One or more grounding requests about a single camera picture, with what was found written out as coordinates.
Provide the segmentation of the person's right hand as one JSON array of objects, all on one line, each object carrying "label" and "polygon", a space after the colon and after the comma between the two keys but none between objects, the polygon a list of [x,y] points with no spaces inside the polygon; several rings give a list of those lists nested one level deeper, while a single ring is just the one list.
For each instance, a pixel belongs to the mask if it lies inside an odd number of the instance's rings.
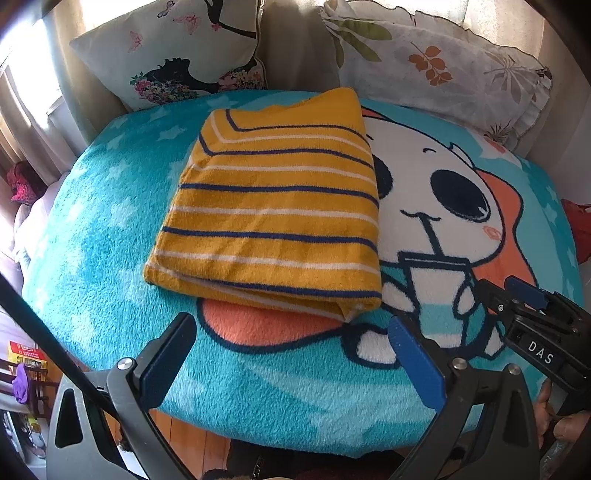
[{"label": "person's right hand", "polygon": [[580,441],[585,430],[590,427],[589,411],[583,410],[559,417],[550,402],[553,391],[553,383],[546,378],[533,402],[541,458],[557,441],[574,447]]}]

